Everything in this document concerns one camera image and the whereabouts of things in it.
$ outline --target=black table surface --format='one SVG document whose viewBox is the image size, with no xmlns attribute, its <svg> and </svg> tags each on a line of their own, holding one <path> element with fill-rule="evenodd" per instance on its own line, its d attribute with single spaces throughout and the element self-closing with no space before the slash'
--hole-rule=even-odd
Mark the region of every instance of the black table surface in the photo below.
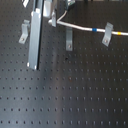
<svg viewBox="0 0 128 128">
<path fill-rule="evenodd" d="M 73 30 L 43 20 L 39 70 L 27 68 L 29 37 L 18 43 L 32 1 L 0 0 L 0 128 L 128 128 L 128 37 Z M 58 1 L 57 17 L 65 9 Z M 63 19 L 76 25 L 128 31 L 127 2 L 76 2 Z"/>
</svg>

